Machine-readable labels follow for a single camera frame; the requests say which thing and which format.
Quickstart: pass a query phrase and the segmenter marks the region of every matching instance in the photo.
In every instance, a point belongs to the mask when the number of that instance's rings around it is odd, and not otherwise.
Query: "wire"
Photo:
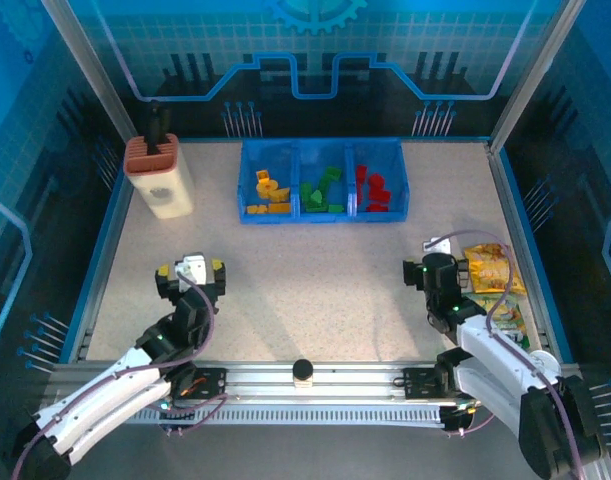
[[[472,229],[472,230],[457,230],[455,232],[448,233],[447,235],[443,235],[442,237],[438,238],[437,240],[430,242],[426,248],[431,248],[434,245],[444,240],[447,240],[448,238],[456,237],[459,235],[467,235],[467,234],[479,234],[479,235],[482,234],[482,235],[487,235],[489,237],[492,237],[494,240],[498,242],[498,244],[501,246],[501,249],[503,250],[503,253],[507,257],[507,263],[509,265],[509,275],[507,279],[507,284],[505,285],[505,290],[501,294],[500,298],[492,306],[492,308],[490,308],[490,310],[487,312],[487,317],[485,319],[485,327],[487,328],[487,331],[489,332],[490,336],[494,338],[494,340],[496,340],[505,350],[507,350],[512,356],[518,359],[523,365],[525,365],[525,367],[530,372],[532,372],[534,375],[536,375],[536,377],[541,382],[543,382],[543,384],[547,388],[548,392],[554,399],[554,403],[556,404],[556,408],[558,409],[558,413],[560,414],[561,421],[563,422],[563,427],[565,429],[565,435],[567,436],[567,441],[569,442],[569,447],[572,452],[572,461],[574,463],[574,472],[576,474],[576,477],[579,480],[584,480],[585,474],[583,472],[583,462],[581,460],[581,455],[578,451],[578,445],[576,445],[576,439],[574,438],[574,430],[572,429],[572,423],[570,422],[569,416],[567,415],[567,412],[565,411],[565,406],[563,405],[563,401],[561,400],[560,395],[554,389],[554,386],[550,383],[547,377],[543,375],[543,373],[538,368],[536,368],[536,366],[532,365],[532,363],[529,360],[527,360],[525,357],[523,357],[522,355],[514,351],[512,346],[510,346],[500,335],[498,335],[497,333],[495,333],[492,330],[492,317],[494,315],[494,312],[505,301],[505,299],[507,298],[507,295],[509,295],[510,289],[512,288],[512,281],[514,280],[514,264],[512,262],[512,256],[511,256],[511,253],[507,245],[505,245],[503,241],[500,238],[498,238],[498,236],[494,235],[493,233],[486,232],[485,230]]]
[[[212,410],[211,412],[209,412],[205,418],[203,418],[202,420],[200,420],[199,422],[195,423],[194,425],[187,427],[187,428],[178,428],[177,430],[173,430],[173,429],[168,429],[167,433],[168,434],[177,434],[178,436],[182,436],[185,433],[188,432],[192,432],[200,427],[202,427],[208,420],[210,420],[211,418],[213,418],[219,411],[221,408],[223,408],[225,406],[225,402],[227,402],[228,399],[228,395],[226,393],[220,393],[218,395],[214,395],[212,398],[205,400],[202,403],[199,403],[198,405],[194,405],[192,407],[187,407],[187,408],[172,408],[172,409],[168,409],[165,410],[163,408],[157,407],[157,406],[150,406],[148,408],[152,408],[153,410],[157,410],[159,412],[162,413],[168,413],[171,415],[183,415],[185,413],[193,413],[196,410],[198,410],[201,407],[204,407],[210,403],[212,403],[215,400],[220,400],[220,403],[216,406],[216,408],[214,408],[214,410]]]
[[[25,460],[27,459],[27,456],[29,455],[29,452],[32,450],[32,448],[34,448],[34,446],[36,446],[38,441],[42,437],[44,437],[47,434],[47,432],[49,432],[49,430],[54,428],[54,426],[57,423],[59,423],[62,420],[62,418],[65,415],[67,415],[76,405],[81,403],[85,398],[90,396],[92,393],[96,392],[97,390],[99,390],[100,388],[104,387],[108,383],[113,382],[114,380],[118,380],[119,378],[123,377],[124,375],[128,375],[130,373],[142,372],[144,370],[177,367],[179,365],[183,365],[185,363],[192,362],[192,361],[194,361],[194,359],[198,355],[200,355],[203,352],[203,350],[205,350],[205,348],[207,347],[207,344],[212,339],[212,336],[214,334],[214,323],[215,323],[214,307],[212,306],[212,302],[207,297],[205,292],[203,292],[203,290],[198,285],[196,285],[194,282],[192,282],[191,280],[189,280],[185,276],[181,275],[180,273],[177,274],[177,275],[178,275],[179,279],[181,279],[182,281],[187,283],[193,290],[195,290],[201,296],[201,298],[203,299],[203,301],[207,305],[209,330],[207,331],[207,336],[205,338],[205,341],[197,349],[193,350],[191,354],[189,354],[189,355],[187,355],[187,356],[185,356],[183,358],[180,358],[178,360],[174,360],[174,361],[171,361],[171,362],[163,362],[163,363],[155,363],[155,364],[150,363],[149,365],[141,365],[141,366],[138,366],[138,367],[125,368],[123,370],[115,372],[113,375],[109,375],[107,377],[102,378],[101,380],[96,382],[94,385],[91,385],[88,388],[86,388],[85,390],[83,390],[80,393],[80,395],[74,397],[72,399],[72,401],[67,406],[65,406],[61,411],[59,411],[56,415],[54,415],[52,417],[52,419],[49,422],[47,422],[47,424],[43,428],[41,428],[36,433],[36,435],[34,435],[34,437],[29,441],[29,443],[23,449],[23,452],[18,457],[18,461],[16,462],[16,465],[14,466],[14,470],[12,471],[11,480],[19,480],[20,474],[21,474],[21,470],[23,468],[23,464],[25,463]],[[218,411],[218,410],[220,410],[220,408],[222,408],[223,404],[225,403],[225,400],[227,400],[227,397],[225,397],[223,399],[221,404],[213,412],[211,412],[210,415],[205,417],[199,423],[202,424],[202,423],[204,423],[206,421],[206,419],[211,418],[213,416],[213,414],[215,414],[215,411]]]
[[[474,417],[476,414],[472,415],[472,423],[474,423]],[[470,433],[474,433],[477,432],[481,429],[483,429],[484,427],[486,427],[492,420],[494,420],[494,418],[496,418],[494,416],[493,413],[490,413],[489,417],[487,417],[485,419],[485,421],[483,421],[480,425],[476,425],[475,427],[470,426],[468,429],[464,429],[464,428],[459,428],[458,430],[452,430],[450,432],[446,432],[448,438],[452,437],[453,435],[460,435],[461,437],[464,437],[465,435],[469,435]]]

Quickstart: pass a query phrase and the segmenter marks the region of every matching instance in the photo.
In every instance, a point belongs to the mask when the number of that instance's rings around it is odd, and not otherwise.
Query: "gear logo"
[[[366,0],[265,0],[274,18],[295,27],[298,33],[317,35],[334,27],[345,28],[348,19],[356,19],[357,10],[367,6]]]
[[[12,35],[26,49],[41,38],[45,19],[39,0],[0,0],[0,15]]]

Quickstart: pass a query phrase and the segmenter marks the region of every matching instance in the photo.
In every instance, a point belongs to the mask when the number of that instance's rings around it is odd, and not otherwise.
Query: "yellow snack bag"
[[[469,261],[469,274],[476,293],[502,293],[509,279],[509,260],[497,243],[468,247],[463,255]],[[526,295],[525,285],[514,265],[512,293]]]

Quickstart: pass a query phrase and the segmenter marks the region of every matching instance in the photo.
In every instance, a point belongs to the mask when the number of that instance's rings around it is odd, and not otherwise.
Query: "blue sorting bin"
[[[367,175],[378,173],[385,189],[392,193],[388,212],[367,212],[368,185],[363,186],[363,202],[357,205],[356,167],[367,167]],[[332,182],[328,204],[342,205],[342,213],[310,213],[300,198],[300,185],[310,183],[315,190],[327,167],[341,170]],[[256,191],[256,172],[267,170],[279,188],[290,188],[290,213],[248,214],[249,205],[268,205]],[[409,183],[398,138],[308,138],[245,140],[241,151],[238,180],[238,209],[245,224],[403,222],[409,208]]]

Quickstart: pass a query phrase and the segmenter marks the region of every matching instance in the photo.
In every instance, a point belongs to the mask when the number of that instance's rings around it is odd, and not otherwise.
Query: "glass panel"
[[[574,359],[611,362],[611,1],[588,0],[506,146]]]
[[[130,111],[181,136],[432,137],[491,133],[560,0],[97,4],[72,2]]]
[[[123,149],[40,2],[0,2],[0,442],[59,354]]]

